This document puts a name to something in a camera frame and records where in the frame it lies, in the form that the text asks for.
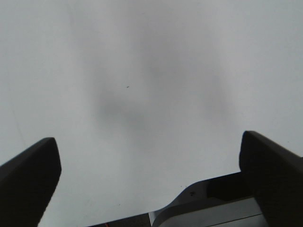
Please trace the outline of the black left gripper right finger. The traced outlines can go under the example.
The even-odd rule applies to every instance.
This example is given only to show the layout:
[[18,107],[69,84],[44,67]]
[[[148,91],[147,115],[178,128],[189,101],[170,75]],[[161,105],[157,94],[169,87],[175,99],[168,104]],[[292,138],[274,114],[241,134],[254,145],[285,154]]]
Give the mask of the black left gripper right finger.
[[301,157],[255,131],[245,131],[239,167],[269,226],[303,225]]

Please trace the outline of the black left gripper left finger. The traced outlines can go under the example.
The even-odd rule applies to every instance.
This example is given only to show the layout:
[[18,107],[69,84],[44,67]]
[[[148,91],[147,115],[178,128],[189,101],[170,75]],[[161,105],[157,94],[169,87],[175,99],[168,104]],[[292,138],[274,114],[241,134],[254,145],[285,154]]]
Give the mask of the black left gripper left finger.
[[0,167],[0,225],[36,227],[62,172],[55,138],[43,138]]

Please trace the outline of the grey left robot arm base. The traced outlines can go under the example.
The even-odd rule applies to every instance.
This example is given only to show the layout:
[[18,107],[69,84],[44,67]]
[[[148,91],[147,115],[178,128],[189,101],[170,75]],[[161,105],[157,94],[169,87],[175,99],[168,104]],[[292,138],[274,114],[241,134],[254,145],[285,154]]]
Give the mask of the grey left robot arm base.
[[240,172],[193,183],[149,213],[153,227],[267,227]]

